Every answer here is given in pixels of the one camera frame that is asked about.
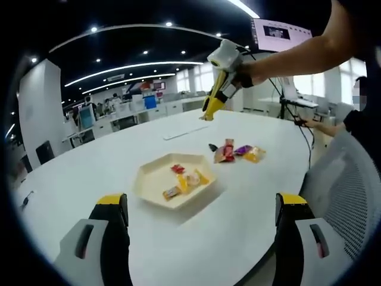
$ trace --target person's arm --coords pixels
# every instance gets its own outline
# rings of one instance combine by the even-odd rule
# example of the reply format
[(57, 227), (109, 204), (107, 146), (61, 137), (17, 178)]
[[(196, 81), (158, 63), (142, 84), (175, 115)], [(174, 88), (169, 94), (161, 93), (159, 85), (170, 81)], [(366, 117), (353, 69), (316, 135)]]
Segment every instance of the person's arm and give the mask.
[(262, 60), (242, 66), (253, 84), (270, 77), (321, 73), (350, 59), (358, 51), (356, 27), (346, 9), (332, 0), (332, 12), (324, 33)]
[(339, 125), (336, 125), (336, 126), (329, 126), (329, 125), (325, 125), (324, 123), (322, 122), (317, 122), (317, 121), (313, 121), (313, 120), (306, 120), (307, 122), (305, 123), (305, 125), (309, 128), (315, 128), (319, 131), (322, 131), (325, 135), (328, 135), (328, 136), (331, 136), (331, 137), (335, 137), (335, 135), (343, 128), (345, 128), (345, 124), (344, 123), (341, 123)]

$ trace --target black cable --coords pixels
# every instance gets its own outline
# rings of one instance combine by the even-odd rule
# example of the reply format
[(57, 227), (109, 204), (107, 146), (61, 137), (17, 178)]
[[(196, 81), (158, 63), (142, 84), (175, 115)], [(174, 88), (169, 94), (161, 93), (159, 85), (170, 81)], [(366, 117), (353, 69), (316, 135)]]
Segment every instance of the black cable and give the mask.
[(29, 203), (29, 196), (34, 193), (33, 191), (30, 191), (30, 193), (25, 197), (23, 200), (23, 204), (20, 206), (21, 211), (23, 211), (26, 207), (26, 205)]
[[(253, 58), (254, 61), (257, 60), (257, 59), (251, 54), (251, 51), (249, 51), (248, 49), (245, 49), (245, 50), (249, 53), (249, 55)], [(269, 81), (270, 81), (271, 84), (274, 86), (274, 88), (275, 88), (276, 91), (278, 92), (279, 96), (282, 97), (282, 94), (279, 92), (279, 90), (278, 90), (278, 88), (276, 87), (276, 85), (275, 85), (275, 83), (273, 82), (273, 80), (272, 80), (271, 78), (269, 78)], [(288, 108), (287, 104), (285, 104), (285, 107), (287, 108), (288, 112), (290, 112), (291, 116), (292, 116), (293, 119), (294, 119), (294, 122), (296, 122), (297, 119), (296, 119), (296, 117), (292, 114), (292, 112), (291, 112), (290, 109)], [(310, 129), (308, 126), (306, 126), (305, 124), (304, 124), (304, 126), (307, 127), (307, 129), (308, 129), (308, 130), (311, 132), (311, 134), (312, 134), (312, 137), (313, 137), (312, 147), (313, 147), (314, 144), (315, 144), (315, 136), (314, 136), (313, 132), (311, 131), (311, 129)], [(300, 129), (300, 132), (302, 132), (302, 134), (303, 134), (303, 137), (304, 137), (304, 139), (305, 139), (305, 141), (306, 141), (306, 143), (307, 143), (307, 146), (308, 146), (308, 150), (309, 150), (309, 152), (310, 152), (310, 154), (309, 154), (309, 156), (308, 156), (308, 168), (310, 169), (310, 168), (311, 168), (311, 154), (312, 154), (312, 152), (311, 152), (311, 147), (310, 147), (310, 143), (308, 143), (308, 139), (307, 139), (307, 137), (305, 136), (305, 134), (304, 134), (304, 132), (303, 132), (303, 130), (302, 130), (302, 127), (300, 127), (300, 126), (298, 126), (298, 127), (299, 127), (299, 129)]]

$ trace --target ceiling light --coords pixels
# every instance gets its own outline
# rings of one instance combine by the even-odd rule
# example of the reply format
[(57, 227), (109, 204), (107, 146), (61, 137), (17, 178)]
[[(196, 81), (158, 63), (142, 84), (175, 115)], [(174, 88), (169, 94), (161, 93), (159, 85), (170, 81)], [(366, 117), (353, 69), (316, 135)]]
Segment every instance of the ceiling light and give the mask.
[(253, 10), (251, 10), (249, 7), (247, 7), (244, 3), (242, 3), (240, 0), (228, 0), (230, 3), (233, 3), (241, 10), (245, 11), (247, 14), (249, 14), (252, 18), (259, 18), (257, 13), (255, 13)]
[(65, 87), (68, 87), (68, 86), (70, 86), (70, 85), (72, 85), (74, 83), (80, 82), (81, 80), (88, 79), (88, 78), (93, 77), (93, 76), (99, 76), (100, 74), (104, 74), (104, 73), (114, 72), (116, 70), (131, 69), (133, 67), (156, 66), (156, 65), (159, 65), (159, 64), (194, 64), (194, 65), (201, 66), (204, 63), (200, 63), (200, 62), (196, 62), (196, 61), (158, 61), (158, 62), (155, 62), (155, 63), (131, 64), (129, 66), (116, 67), (114, 69), (104, 70), (104, 71), (100, 71), (99, 73), (94, 73), (94, 74), (90, 74), (88, 76), (81, 77), (80, 79), (76, 79), (76, 80), (74, 80), (72, 82), (69, 82), (68, 84), (65, 85)]
[(5, 134), (5, 138), (7, 138), (7, 136), (10, 134), (10, 132), (12, 131), (14, 125), (15, 125), (15, 123), (13, 123), (13, 125), (11, 126), (11, 128), (8, 130), (7, 134)]
[(86, 94), (86, 93), (91, 92), (91, 91), (96, 91), (97, 89), (106, 88), (107, 86), (111, 86), (111, 85), (119, 85), (121, 83), (133, 82), (135, 80), (150, 79), (153, 77), (161, 77), (161, 76), (162, 77), (164, 77), (164, 76), (175, 76), (175, 75), (176, 75), (175, 73), (164, 73), (164, 74), (153, 74), (152, 76), (141, 76), (141, 77), (136, 77), (134, 79), (125, 79), (125, 80), (121, 80), (120, 82), (113, 82), (113, 83), (109, 83), (107, 85), (103, 85), (103, 86), (99, 86), (97, 88), (90, 89), (88, 91), (82, 92), (82, 94)]

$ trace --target red candy wrapper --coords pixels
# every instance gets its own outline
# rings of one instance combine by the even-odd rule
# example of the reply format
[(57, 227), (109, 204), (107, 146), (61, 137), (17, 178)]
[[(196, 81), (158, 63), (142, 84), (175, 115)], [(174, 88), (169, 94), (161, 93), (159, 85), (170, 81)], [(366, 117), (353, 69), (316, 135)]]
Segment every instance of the red candy wrapper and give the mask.
[(234, 161), (233, 147), (234, 139), (225, 139), (224, 156), (226, 162)]
[(180, 164), (176, 164), (171, 167), (171, 170), (174, 171), (176, 174), (182, 174), (184, 173), (185, 168)]

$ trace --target beige tray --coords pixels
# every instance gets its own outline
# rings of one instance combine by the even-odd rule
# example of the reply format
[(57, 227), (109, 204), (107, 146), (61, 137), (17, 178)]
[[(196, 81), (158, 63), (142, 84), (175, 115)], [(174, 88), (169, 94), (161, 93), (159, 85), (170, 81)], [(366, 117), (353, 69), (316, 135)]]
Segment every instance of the beige tray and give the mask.
[[(209, 180), (209, 184), (199, 186), (188, 195), (180, 194), (166, 201), (163, 192), (178, 184), (176, 174), (171, 170), (175, 164), (181, 164), (186, 172), (193, 172), (198, 169)], [(215, 180), (216, 177), (204, 156), (172, 153), (141, 166), (138, 170), (133, 192), (150, 203), (168, 209), (178, 209), (208, 189)]]

